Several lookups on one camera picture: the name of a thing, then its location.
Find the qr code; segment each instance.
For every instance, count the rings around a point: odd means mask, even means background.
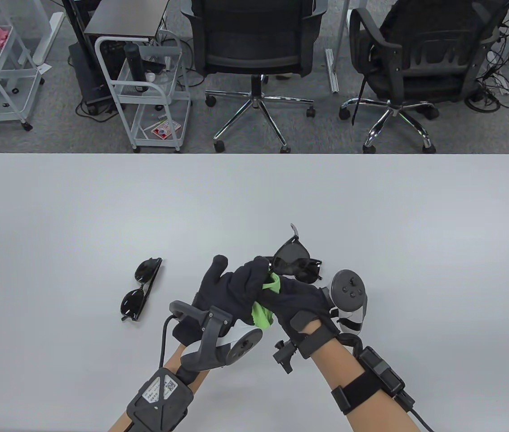
[[[166,383],[165,383],[165,390],[166,391],[171,392],[174,389],[176,389],[176,387],[177,387],[177,383],[174,382],[174,381],[166,381]]]

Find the black sunglasses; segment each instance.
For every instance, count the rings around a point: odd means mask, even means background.
[[[277,275],[294,276],[296,280],[313,284],[322,280],[318,275],[322,261],[310,257],[306,247],[299,241],[298,230],[291,224],[294,235],[281,246],[273,257],[266,257],[271,263],[271,272]]]
[[[161,263],[162,258],[149,258],[139,265],[137,271],[135,271],[135,279],[141,284],[141,287],[128,292],[123,298],[123,302],[121,303],[121,314],[123,314],[123,317],[121,321],[125,321],[127,318],[131,318],[133,321],[139,320],[139,316],[145,307],[146,300],[150,294],[154,278],[156,278]],[[145,292],[143,288],[147,282],[148,289]]]

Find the black mesh chair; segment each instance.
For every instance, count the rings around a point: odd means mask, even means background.
[[[358,105],[384,110],[368,132],[363,153],[376,152],[372,142],[397,116],[422,136],[423,153],[435,153],[429,133],[407,111],[416,109],[432,120],[439,115],[434,103],[457,102],[478,92],[480,66],[499,38],[508,9],[509,1],[500,0],[398,0],[380,28],[366,9],[353,9],[351,59],[364,81],[359,97],[341,105],[339,118],[351,117],[351,105],[355,115]],[[362,97],[364,84],[380,101]]]
[[[195,69],[202,76],[217,72],[248,74],[250,92],[206,90],[206,104],[217,97],[246,102],[213,136],[215,150],[224,152],[222,135],[249,108],[258,109],[281,141],[281,153],[290,153],[285,138],[267,110],[267,102],[301,104],[314,117],[314,101],[266,95],[262,85],[273,74],[310,74],[313,46],[318,38],[328,0],[181,0],[181,12],[191,23]]]

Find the black glove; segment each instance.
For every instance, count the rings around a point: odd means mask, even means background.
[[[201,311],[216,306],[232,315],[233,325],[237,319],[254,325],[253,304],[268,277],[269,262],[258,256],[236,271],[223,275],[222,272],[227,266],[227,257],[216,255],[213,258],[213,263],[205,273],[192,305]],[[190,317],[185,317],[173,329],[173,336],[184,346],[200,340],[202,334],[199,322]]]
[[[299,344],[306,335],[293,329],[290,321],[299,311],[308,311],[320,319],[334,334],[339,333],[338,327],[330,319],[329,304],[322,290],[304,282],[281,276],[281,292],[263,290],[257,298],[262,307],[277,316],[285,333]]]

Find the sticker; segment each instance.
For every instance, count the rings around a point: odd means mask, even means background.
[[[164,399],[168,399],[170,395],[176,390],[179,385],[174,381],[170,376],[165,376],[165,388],[162,391],[162,395]],[[158,395],[161,390],[161,378],[156,377],[151,385],[143,393],[143,397],[149,403],[158,402]]]
[[[161,378],[156,377],[151,385],[148,386],[148,389],[143,393],[143,397],[147,402],[154,404],[158,402],[158,392],[161,387]]]
[[[174,392],[178,386],[179,385],[170,376],[167,375],[165,377],[165,389],[162,393],[163,397],[168,399],[171,393]]]

